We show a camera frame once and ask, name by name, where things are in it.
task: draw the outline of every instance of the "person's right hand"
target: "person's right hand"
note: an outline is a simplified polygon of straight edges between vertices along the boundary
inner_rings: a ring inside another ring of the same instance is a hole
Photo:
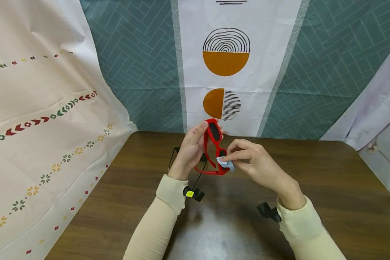
[[[245,139],[235,139],[221,161],[233,161],[256,183],[277,192],[286,208],[294,210],[305,205],[306,200],[297,181],[280,168],[263,146]]]

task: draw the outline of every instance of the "herringbone pattern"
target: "herringbone pattern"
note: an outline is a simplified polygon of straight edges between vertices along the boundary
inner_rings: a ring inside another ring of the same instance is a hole
[[[139,130],[182,132],[169,0],[80,0],[101,71]]]
[[[262,137],[319,139],[390,51],[390,0],[310,0]]]
[[[80,0],[101,70],[140,130],[182,132],[169,0]],[[390,0],[310,0],[263,137],[318,139],[390,51]]]

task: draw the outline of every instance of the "brown table surface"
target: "brown table surface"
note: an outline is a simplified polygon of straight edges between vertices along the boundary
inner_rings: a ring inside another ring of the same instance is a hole
[[[183,136],[132,134],[46,259],[122,259]],[[221,147],[233,139],[226,136]],[[351,147],[246,139],[263,145],[300,183],[347,259],[390,259],[390,194]],[[190,174],[190,185],[197,177]],[[238,170],[203,175],[197,186],[205,197],[186,200],[164,259],[294,259],[278,224],[256,210],[265,201],[274,206],[274,192]]]

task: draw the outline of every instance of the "red sunglasses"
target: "red sunglasses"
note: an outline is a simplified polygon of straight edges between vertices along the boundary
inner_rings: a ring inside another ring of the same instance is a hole
[[[205,120],[208,123],[208,128],[204,133],[204,151],[205,155],[207,156],[208,161],[212,164],[212,166],[216,167],[215,163],[211,161],[211,159],[208,156],[207,153],[207,146],[208,146],[208,137],[212,140],[212,143],[214,143],[215,148],[217,149],[216,157],[220,156],[226,156],[227,151],[225,149],[220,148],[220,142],[222,140],[222,135],[220,132],[220,127],[218,126],[218,122],[215,118],[211,118],[208,120]],[[197,170],[200,173],[204,174],[214,174],[214,175],[224,175],[226,172],[228,172],[229,168],[223,168],[220,164],[218,164],[218,170],[213,170],[210,172],[204,172],[203,170],[198,170],[195,166],[195,170]]]

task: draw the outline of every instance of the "forearm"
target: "forearm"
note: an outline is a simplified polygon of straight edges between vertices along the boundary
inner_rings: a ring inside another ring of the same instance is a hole
[[[297,260],[344,260],[345,257],[321,223],[312,202],[305,197],[305,205],[289,210],[277,200],[282,217],[280,230],[288,240]]]
[[[185,207],[187,181],[163,176],[156,197],[130,239],[123,260],[162,260],[176,219]]]

